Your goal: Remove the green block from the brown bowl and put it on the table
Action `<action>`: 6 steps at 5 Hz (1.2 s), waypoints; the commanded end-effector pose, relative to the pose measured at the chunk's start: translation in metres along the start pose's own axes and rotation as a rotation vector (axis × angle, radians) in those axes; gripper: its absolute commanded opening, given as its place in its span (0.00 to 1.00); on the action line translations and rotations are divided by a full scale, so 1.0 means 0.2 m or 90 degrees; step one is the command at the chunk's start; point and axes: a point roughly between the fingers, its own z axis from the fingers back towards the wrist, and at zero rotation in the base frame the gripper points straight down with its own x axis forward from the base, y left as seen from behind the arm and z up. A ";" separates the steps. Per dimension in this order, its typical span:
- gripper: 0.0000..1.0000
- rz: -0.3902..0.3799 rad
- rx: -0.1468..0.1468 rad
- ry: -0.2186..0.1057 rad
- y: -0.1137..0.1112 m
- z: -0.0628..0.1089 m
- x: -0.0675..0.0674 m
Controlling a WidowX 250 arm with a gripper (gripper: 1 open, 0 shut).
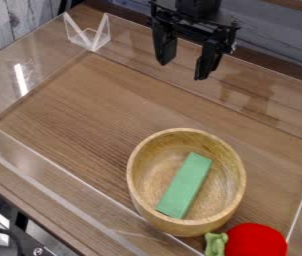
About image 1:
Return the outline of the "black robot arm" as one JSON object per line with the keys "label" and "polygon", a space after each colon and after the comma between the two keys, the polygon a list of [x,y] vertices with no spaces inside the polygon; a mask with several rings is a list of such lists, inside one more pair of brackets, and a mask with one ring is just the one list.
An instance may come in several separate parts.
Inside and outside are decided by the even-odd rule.
{"label": "black robot arm", "polygon": [[155,57],[161,66],[176,57],[177,38],[201,46],[195,64],[195,80],[204,80],[219,66],[224,54],[236,48],[240,26],[219,12],[221,0],[175,0],[175,8],[149,0]]}

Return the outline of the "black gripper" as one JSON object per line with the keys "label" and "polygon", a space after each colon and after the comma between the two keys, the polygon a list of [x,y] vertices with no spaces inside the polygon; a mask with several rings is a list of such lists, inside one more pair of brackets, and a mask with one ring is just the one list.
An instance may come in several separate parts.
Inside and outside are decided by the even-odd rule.
{"label": "black gripper", "polygon": [[[149,0],[155,57],[167,65],[176,56],[177,36],[203,43],[219,36],[221,50],[231,54],[236,48],[237,21],[220,11],[221,0],[173,0],[167,6],[161,0]],[[208,39],[196,60],[195,80],[204,80],[216,70],[221,58],[219,42]]]}

